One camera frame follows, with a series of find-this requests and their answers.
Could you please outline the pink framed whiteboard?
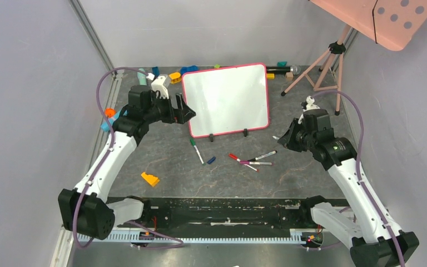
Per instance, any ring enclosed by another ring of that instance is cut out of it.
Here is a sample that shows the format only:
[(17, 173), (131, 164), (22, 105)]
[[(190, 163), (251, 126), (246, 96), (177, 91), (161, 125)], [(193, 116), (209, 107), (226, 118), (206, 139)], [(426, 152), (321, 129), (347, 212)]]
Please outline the pink framed whiteboard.
[(260, 130), (270, 125), (263, 63), (188, 72), (182, 76), (186, 104), (196, 112), (190, 135), (203, 138)]

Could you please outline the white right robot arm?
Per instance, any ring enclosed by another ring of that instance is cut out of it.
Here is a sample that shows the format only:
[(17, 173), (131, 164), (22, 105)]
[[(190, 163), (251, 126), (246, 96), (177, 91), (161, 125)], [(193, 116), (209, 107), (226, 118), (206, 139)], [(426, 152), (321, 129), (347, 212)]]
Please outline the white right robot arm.
[(312, 153), (338, 184), (357, 221), (338, 212), (324, 197), (308, 197), (300, 204), (299, 220), (306, 227), (324, 227), (349, 252), (355, 266), (403, 266), (419, 240), (405, 232), (377, 197), (358, 162), (358, 154), (345, 137), (335, 137), (324, 109), (305, 111), (294, 118), (278, 143), (285, 148)]

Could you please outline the blue marker cap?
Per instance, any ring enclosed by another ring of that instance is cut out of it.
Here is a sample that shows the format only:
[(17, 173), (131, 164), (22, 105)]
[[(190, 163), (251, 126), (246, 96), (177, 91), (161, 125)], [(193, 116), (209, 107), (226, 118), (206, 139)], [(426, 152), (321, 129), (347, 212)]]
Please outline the blue marker cap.
[(216, 160), (216, 157), (215, 156), (213, 156), (212, 158), (210, 158), (208, 161), (207, 161), (207, 164), (212, 164), (214, 161)]

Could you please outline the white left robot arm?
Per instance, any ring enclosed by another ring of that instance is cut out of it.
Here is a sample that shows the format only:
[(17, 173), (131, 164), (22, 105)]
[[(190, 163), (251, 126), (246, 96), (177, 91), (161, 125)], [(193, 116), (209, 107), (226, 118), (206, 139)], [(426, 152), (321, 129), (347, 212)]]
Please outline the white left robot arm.
[(128, 103), (109, 130), (108, 140), (88, 173), (72, 189), (58, 196), (63, 227), (74, 234), (104, 240), (115, 226), (133, 221), (147, 226), (152, 221), (148, 201), (127, 197), (107, 203), (108, 194), (128, 157), (155, 122), (185, 124), (196, 116), (180, 93), (173, 106), (164, 86), (132, 86)]

